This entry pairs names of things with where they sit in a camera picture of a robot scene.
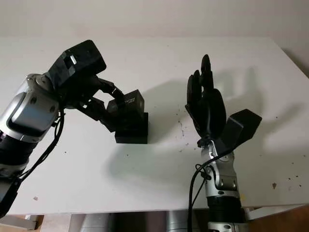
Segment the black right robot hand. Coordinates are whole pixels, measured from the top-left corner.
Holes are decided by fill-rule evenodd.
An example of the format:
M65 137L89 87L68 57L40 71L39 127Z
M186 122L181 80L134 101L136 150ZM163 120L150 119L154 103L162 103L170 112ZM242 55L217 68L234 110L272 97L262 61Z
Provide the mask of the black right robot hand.
M187 82L185 108L202 140L221 136L226 124L226 110L220 91L214 86L209 55L205 54L200 70L194 71Z

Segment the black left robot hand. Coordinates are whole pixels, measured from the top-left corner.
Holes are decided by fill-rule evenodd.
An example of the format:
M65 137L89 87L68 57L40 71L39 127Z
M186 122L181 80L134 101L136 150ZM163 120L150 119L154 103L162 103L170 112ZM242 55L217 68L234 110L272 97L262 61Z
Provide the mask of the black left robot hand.
M65 108L76 109L99 121L110 132L115 132L118 129L116 117L107 111L103 101L94 97L99 90L112 96L117 103L124 102L124 94L114 83L96 75L72 77L58 89L58 92L62 94L61 101Z

